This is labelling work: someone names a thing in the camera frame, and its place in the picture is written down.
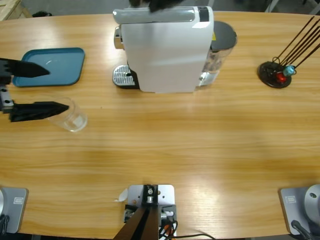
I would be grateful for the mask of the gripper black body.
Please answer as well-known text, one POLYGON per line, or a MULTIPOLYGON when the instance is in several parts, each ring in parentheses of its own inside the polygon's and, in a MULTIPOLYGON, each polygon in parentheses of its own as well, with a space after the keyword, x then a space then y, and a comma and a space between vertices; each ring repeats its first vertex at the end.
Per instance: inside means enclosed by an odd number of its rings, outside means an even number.
POLYGON ((12 74, 0 74, 0 111, 4 114, 10 114, 14 107, 14 101, 9 93, 8 85, 11 84, 12 74))

